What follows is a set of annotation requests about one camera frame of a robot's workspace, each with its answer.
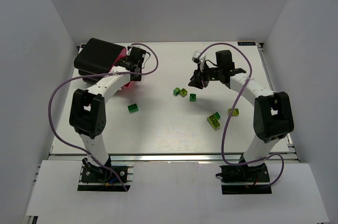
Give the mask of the lime hollow lego brick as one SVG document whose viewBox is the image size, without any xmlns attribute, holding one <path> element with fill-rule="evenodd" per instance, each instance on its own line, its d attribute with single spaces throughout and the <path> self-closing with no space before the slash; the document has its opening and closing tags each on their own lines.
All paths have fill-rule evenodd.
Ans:
<svg viewBox="0 0 338 224">
<path fill-rule="evenodd" d="M 182 88 L 180 91 L 179 91 L 179 95 L 182 96 L 182 97 L 185 97 L 187 95 L 187 90 Z"/>
</svg>

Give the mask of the black pink drawer organizer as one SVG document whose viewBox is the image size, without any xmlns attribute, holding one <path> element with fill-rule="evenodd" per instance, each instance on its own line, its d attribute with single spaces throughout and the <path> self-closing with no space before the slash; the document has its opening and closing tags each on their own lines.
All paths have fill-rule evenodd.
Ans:
<svg viewBox="0 0 338 224">
<path fill-rule="evenodd" d="M 126 60 L 127 48 L 104 40 L 90 38 L 74 60 L 79 75 L 108 73 L 119 61 Z"/>
</svg>

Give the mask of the green lego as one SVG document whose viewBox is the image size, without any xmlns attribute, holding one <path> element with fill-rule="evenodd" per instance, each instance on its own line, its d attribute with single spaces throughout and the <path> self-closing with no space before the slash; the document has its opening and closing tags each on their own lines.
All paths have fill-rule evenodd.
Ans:
<svg viewBox="0 0 338 224">
<path fill-rule="evenodd" d="M 219 114 L 218 112 L 214 113 L 213 116 L 214 116 L 217 120 L 221 119 L 221 116 L 220 116 L 220 114 Z"/>
</svg>

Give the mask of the lime studded lego brick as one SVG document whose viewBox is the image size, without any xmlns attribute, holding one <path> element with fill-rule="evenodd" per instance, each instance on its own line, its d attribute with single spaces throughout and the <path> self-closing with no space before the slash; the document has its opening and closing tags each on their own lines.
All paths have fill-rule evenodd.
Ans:
<svg viewBox="0 0 338 224">
<path fill-rule="evenodd" d="M 231 116 L 239 116 L 240 112 L 238 108 L 235 108 L 234 110 L 232 110 L 231 108 L 228 109 L 228 114 Z"/>
</svg>

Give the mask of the lime long lego brick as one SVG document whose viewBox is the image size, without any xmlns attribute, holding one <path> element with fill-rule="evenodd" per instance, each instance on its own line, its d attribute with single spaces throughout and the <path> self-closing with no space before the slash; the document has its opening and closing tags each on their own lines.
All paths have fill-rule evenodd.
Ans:
<svg viewBox="0 0 338 224">
<path fill-rule="evenodd" d="M 208 123 L 212 126 L 214 130 L 217 130 L 220 127 L 220 123 L 218 119 L 215 117 L 215 115 L 211 115 L 207 117 Z"/>
</svg>

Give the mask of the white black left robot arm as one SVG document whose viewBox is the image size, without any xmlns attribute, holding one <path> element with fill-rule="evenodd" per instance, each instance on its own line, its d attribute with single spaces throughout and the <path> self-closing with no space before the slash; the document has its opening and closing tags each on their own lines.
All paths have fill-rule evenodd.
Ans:
<svg viewBox="0 0 338 224">
<path fill-rule="evenodd" d="M 99 78 L 98 81 L 73 94 L 69 122 L 88 152 L 85 166 L 99 180 L 107 180 L 112 176 L 111 160 L 102 136 L 106 126 L 105 105 L 123 86 L 132 81 L 141 81 L 146 53 L 136 46 L 123 49 L 114 62 L 108 63 L 106 70 L 89 75 L 91 78 Z"/>
</svg>

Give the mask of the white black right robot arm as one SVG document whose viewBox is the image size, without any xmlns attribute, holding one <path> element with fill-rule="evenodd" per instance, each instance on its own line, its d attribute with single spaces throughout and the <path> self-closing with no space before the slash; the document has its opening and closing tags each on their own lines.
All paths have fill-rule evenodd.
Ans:
<svg viewBox="0 0 338 224">
<path fill-rule="evenodd" d="M 242 68 L 236 68 L 229 50 L 216 53 L 215 67 L 209 67 L 206 59 L 196 51 L 192 57 L 197 69 L 189 86 L 203 89 L 211 81 L 219 81 L 238 93 L 253 105 L 253 129 L 255 135 L 239 162 L 226 162 L 217 177 L 223 183 L 258 182 L 260 175 L 267 174 L 265 161 L 272 157 L 272 148 L 294 130 L 289 96 L 274 92 L 253 80 Z"/>
</svg>

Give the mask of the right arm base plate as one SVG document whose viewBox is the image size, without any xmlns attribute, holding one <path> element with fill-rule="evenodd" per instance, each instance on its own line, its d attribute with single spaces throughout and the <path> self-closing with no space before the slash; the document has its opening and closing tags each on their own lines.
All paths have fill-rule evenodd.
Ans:
<svg viewBox="0 0 338 224">
<path fill-rule="evenodd" d="M 223 195 L 272 194 L 266 164 L 259 166 L 220 166 L 215 175 L 221 180 Z"/>
</svg>

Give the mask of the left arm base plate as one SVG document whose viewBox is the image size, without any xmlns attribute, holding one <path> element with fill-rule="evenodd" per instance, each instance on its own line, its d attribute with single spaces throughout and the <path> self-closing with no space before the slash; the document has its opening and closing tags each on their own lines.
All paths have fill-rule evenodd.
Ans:
<svg viewBox="0 0 338 224">
<path fill-rule="evenodd" d="M 78 191 L 87 192 L 126 192 L 130 189 L 133 180 L 133 166 L 112 166 L 120 177 L 102 167 L 96 167 L 90 164 L 82 165 L 78 183 Z"/>
</svg>

